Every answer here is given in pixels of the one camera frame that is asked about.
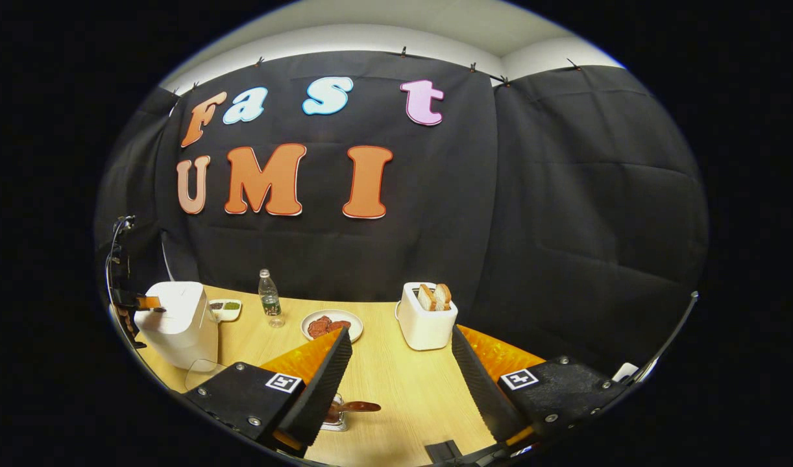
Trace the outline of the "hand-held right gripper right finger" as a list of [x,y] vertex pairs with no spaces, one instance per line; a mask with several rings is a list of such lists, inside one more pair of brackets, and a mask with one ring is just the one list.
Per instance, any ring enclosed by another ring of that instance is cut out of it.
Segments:
[[569,435],[628,391],[573,357],[545,360],[456,324],[451,351],[492,437],[509,448]]

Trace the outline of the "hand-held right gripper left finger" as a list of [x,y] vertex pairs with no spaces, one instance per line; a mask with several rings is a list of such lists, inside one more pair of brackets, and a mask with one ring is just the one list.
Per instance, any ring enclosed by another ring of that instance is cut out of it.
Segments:
[[234,434],[302,457],[317,438],[352,355],[339,328],[261,366],[234,363],[183,398]]

